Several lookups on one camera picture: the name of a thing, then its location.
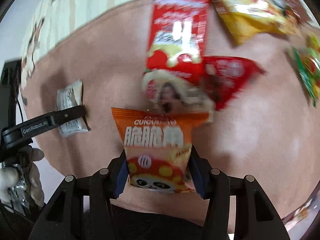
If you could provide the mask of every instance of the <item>yellow snack bag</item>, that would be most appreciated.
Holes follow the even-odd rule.
[[[297,18],[284,0],[212,0],[238,44],[260,32],[300,36]]]
[[[128,162],[129,181],[136,187],[169,192],[193,191],[187,171],[191,131],[207,113],[172,114],[112,108]]]

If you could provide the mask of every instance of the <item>cartoon character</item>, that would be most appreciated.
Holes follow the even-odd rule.
[[[185,186],[182,170],[166,161],[142,155],[128,160],[128,168],[134,186],[159,191],[190,190]]]
[[[32,73],[35,68],[35,63],[33,59],[34,52],[36,48],[39,47],[39,36],[40,30],[44,24],[44,18],[33,28],[31,38],[29,40],[28,49],[26,55],[22,58],[21,63],[21,87],[25,89],[27,86],[27,79],[32,77]]]

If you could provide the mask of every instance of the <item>red packaging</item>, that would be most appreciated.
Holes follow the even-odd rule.
[[[209,0],[154,0],[147,70],[164,69],[198,86]]]
[[[257,63],[240,57],[203,57],[205,66],[204,85],[209,98],[216,103],[216,111],[227,106],[244,85],[265,70]]]

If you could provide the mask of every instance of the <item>snack bag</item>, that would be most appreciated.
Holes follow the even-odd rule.
[[[214,102],[199,87],[176,77],[166,70],[146,73],[142,78],[142,90],[153,103],[153,110],[161,114],[209,113],[213,121]]]
[[[320,96],[320,43],[316,36],[308,37],[307,46],[300,50],[293,48],[293,57],[302,82],[313,99],[313,106],[316,107]]]
[[[199,84],[209,1],[153,1],[146,73],[163,69]]]
[[[193,191],[187,171],[191,131],[208,114],[162,116],[112,108],[129,168],[131,185],[166,192]]]
[[[297,18],[285,0],[212,0],[238,44],[257,33],[301,35]]]
[[[78,79],[73,84],[57,91],[57,110],[65,110],[82,105],[83,83]],[[78,132],[88,132],[88,128],[82,117],[66,122],[58,127],[62,137],[69,137]]]
[[[247,58],[208,56],[203,61],[205,91],[215,102],[216,111],[225,108],[248,81],[265,74],[265,70]]]

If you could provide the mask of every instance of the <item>black cable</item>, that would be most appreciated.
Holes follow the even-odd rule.
[[[0,204],[1,204],[2,206],[7,206],[8,208],[11,209],[10,206],[8,206],[8,205],[6,205],[6,204],[3,204],[3,203],[1,202],[1,200],[0,200]],[[8,228],[9,228],[9,230],[11,231],[11,233],[12,233],[17,239],[20,239],[20,238],[14,233],[13,228],[11,227],[10,223],[8,222],[7,215],[3,212],[2,208],[0,208],[0,213],[1,213],[2,217],[3,217],[3,219],[5,220],[5,222],[7,223],[7,226],[8,226]]]
[[[21,106],[20,106],[20,102],[18,100],[18,95],[19,95],[19,76],[21,76],[21,67],[18,68],[17,70],[17,80],[14,83],[14,98],[16,99],[16,102],[18,104],[19,110],[20,110],[20,115],[21,115],[21,120],[23,122],[23,115],[22,115],[22,110],[21,110]]]
[[[10,207],[10,206],[8,206],[8,205],[6,205],[6,204],[3,204],[3,203],[1,202],[1,200],[0,200],[0,203],[1,203],[1,205],[3,205],[4,207],[10,209],[10,210],[11,210],[13,213],[15,213],[16,215],[21,216],[24,220],[28,221],[31,225],[33,225],[33,226],[35,225],[34,222],[32,222],[31,220],[29,220],[28,218],[26,218],[24,215],[22,215],[22,214],[19,213],[18,211],[14,210],[12,207]]]
[[[19,110],[20,110],[20,115],[21,115],[21,120],[22,120],[22,122],[23,122],[23,115],[22,115],[21,106],[20,106],[20,103],[19,103],[19,101],[18,101],[18,99],[17,99],[17,96],[16,96],[16,95],[15,95],[15,98],[16,98],[16,101],[17,101],[17,103],[18,103]]]

